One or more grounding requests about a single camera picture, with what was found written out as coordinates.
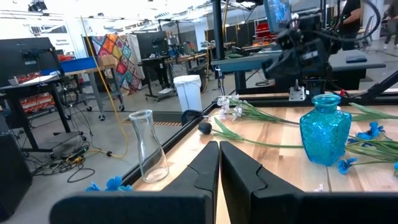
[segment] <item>person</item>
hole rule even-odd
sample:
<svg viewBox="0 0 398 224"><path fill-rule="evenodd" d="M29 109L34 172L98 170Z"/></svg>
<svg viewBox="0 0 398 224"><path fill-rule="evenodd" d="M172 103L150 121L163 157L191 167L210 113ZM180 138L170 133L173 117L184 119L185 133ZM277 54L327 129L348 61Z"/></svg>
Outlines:
<svg viewBox="0 0 398 224"><path fill-rule="evenodd" d="M393 0L386 11L388 19L388 33L386 41L384 41L384 50L388 48L388 43L391 40L393 34L396 38L394 39L395 48L398 49L398 0Z"/></svg>
<svg viewBox="0 0 398 224"><path fill-rule="evenodd" d="M344 38L356 38L361 27L361 0L347 0L341 13L343 18L340 23L340 36ZM343 42L343 50L354 50L355 42Z"/></svg>

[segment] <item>colorful quilt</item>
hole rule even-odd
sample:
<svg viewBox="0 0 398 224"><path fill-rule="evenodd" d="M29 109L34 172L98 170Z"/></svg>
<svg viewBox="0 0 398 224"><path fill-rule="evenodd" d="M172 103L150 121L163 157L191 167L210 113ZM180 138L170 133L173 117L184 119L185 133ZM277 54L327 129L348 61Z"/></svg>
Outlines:
<svg viewBox="0 0 398 224"><path fill-rule="evenodd" d="M129 94L135 93L141 80L137 76L136 64L133 62L126 36L116 34L95 36L92 38L92 43L97 56L113 55L117 59L115 71L119 84L129 90Z"/></svg>

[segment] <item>concrete floor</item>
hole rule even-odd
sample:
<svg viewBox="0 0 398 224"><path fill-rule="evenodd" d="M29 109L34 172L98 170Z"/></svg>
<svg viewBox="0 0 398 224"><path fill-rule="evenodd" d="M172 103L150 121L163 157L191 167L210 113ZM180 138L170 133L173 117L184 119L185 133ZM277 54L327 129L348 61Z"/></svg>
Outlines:
<svg viewBox="0 0 398 224"><path fill-rule="evenodd" d="M377 55L383 61L386 62L386 68L371 69L368 70L367 76L372 79L372 82L361 82L360 89L365 90L376 82L380 82L390 74L398 70L398 50L391 47L385 51L385 53L397 55L396 57L387 55L382 52L377 52L377 49L382 49L382 42L376 42L371 47L368 54ZM262 73L253 75L248 80L248 87L254 87L256 82L262 80ZM233 75L227 75L224 81L225 92L230 93L234 90L234 77ZM144 88L140 92L127 96L125 98L126 111L137 111L143 109L151 109L153 111L181 111L180 104L177 97L171 97L162 100L161 102L156 102L153 99L145 100L145 94L147 89ZM220 95L220 91L217 89L217 82L212 80L208 84L207 91L202 94L201 100L203 108L208 106L212 100ZM106 120L98 120L98 107L93 104L93 112L84 111L83 114L86 116L91 130L93 132L93 144L95 147L100 147L105 151L113 151L115 154L123 154L126 150L124 144L124 138L121 133L120 128L116 125L116 118L113 112L106 112ZM112 111L112 107L109 102L105 103L106 111ZM128 118L130 112L119 113L121 121ZM77 127L75 129L79 131L84 131L86 136L89 137L89 130L86 127L86 122L81 112L77 111L73 115ZM39 141L45 141L46 138L50 137L53 132L63 131L63 126L58 118L57 113L48 114L43 117L39 117L33 120L32 125L35 127L33 133ZM49 212L52 205L65 197L66 195L72 194L74 192L82 191L87 186L90 185L91 181L96 182L102 188L105 186L106 181L110 177L115 175L124 175L130 169L132 169L137 163L137 147L136 147L136 137L131 124L122 124L122 127L126 131L129 138L128 154L123 159L108 158L104 154L98 153L87 158L84 166L94 169L96 172L93 176L88 179L68 184L67 179L74 173L71 170L62 174L55 174L51 176L37 176L33 179L33 184L29 191L23 198L21 204L17 208L15 214L4 223L7 224L25 224L25 223L48 223ZM179 130L178 126L155 126L155 132L160 142L165 142L174 133ZM25 139L24 135L21 135L20 143L23 144ZM69 142L70 148L81 144L79 139L72 139ZM57 149L56 154L59 154L62 149ZM47 161L48 155L43 153L32 153L33 156L38 157L43 161ZM87 175L87 172L82 172L76 175L76 179Z"/></svg>

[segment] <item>blue flower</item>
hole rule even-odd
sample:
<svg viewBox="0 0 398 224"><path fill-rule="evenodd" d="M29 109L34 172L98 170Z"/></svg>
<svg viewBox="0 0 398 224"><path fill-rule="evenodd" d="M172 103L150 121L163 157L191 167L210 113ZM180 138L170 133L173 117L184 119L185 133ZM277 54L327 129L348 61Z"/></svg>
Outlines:
<svg viewBox="0 0 398 224"><path fill-rule="evenodd" d="M357 158L349 158L347 161L341 160L337 163L337 169L340 174L347 174L348 169L352 166L353 162L356 162Z"/></svg>
<svg viewBox="0 0 398 224"><path fill-rule="evenodd" d="M360 140L357 140L357 139L353 139L353 138L349 138L348 140L348 143L356 143L356 142L360 142ZM364 142L362 145L361 145L362 147L365 147L365 146L373 146L372 144L370 144L370 143L368 143L368 142Z"/></svg>
<svg viewBox="0 0 398 224"><path fill-rule="evenodd" d="M100 187L94 182L91 183L91 186L86 188L86 191L100 191L100 190L101 190Z"/></svg>
<svg viewBox="0 0 398 224"><path fill-rule="evenodd" d="M106 183L105 191L117 191L119 190L121 184L122 184L122 178L120 176L116 176L115 178L110 178Z"/></svg>
<svg viewBox="0 0 398 224"><path fill-rule="evenodd" d="M369 126L371 129L364 133L357 133L356 137L364 139L364 140L370 140L370 139L375 139L379 137L380 133L385 133L386 131L384 130L384 126L379 127L379 123L377 121L373 121L369 123Z"/></svg>
<svg viewBox="0 0 398 224"><path fill-rule="evenodd" d="M120 186L119 190L121 190L121 191L132 191L132 187L131 187L131 185Z"/></svg>

